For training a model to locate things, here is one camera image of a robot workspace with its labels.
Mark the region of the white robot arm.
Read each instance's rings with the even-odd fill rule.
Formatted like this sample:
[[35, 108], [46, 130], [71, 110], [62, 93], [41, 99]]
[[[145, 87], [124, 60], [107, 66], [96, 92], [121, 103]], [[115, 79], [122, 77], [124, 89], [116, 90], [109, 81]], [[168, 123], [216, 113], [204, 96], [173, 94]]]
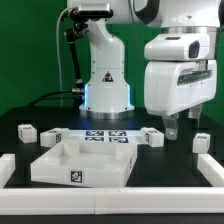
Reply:
[[144, 105], [160, 116], [165, 136], [177, 138], [178, 114], [195, 121], [217, 85], [216, 46], [224, 25], [224, 0], [67, 0], [74, 33], [88, 36], [91, 78], [81, 113], [113, 119], [134, 110], [124, 80], [125, 47], [107, 24], [142, 22], [161, 33], [148, 42]]

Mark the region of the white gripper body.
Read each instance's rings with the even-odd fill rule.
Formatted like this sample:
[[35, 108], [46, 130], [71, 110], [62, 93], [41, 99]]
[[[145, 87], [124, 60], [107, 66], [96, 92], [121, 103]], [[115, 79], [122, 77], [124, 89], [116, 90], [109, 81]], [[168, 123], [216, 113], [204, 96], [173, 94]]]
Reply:
[[[178, 85], [178, 77], [194, 71], [210, 70], [210, 78]], [[145, 71], [144, 104], [149, 114], [170, 116], [214, 98], [217, 63], [209, 60], [200, 70], [197, 62], [149, 62]]]

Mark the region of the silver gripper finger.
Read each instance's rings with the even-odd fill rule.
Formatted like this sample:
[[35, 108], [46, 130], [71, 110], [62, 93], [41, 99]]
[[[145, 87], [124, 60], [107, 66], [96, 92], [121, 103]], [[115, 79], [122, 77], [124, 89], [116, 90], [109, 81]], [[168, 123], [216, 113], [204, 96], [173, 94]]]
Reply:
[[178, 137], [178, 118], [179, 114], [164, 116], [162, 118], [165, 126], [165, 137], [169, 140], [176, 140]]
[[192, 128], [197, 128], [199, 126], [201, 112], [202, 112], [202, 105], [201, 104], [196, 105], [194, 107], [191, 107], [189, 109], [188, 119], [189, 119], [189, 122], [190, 122], [190, 126]]

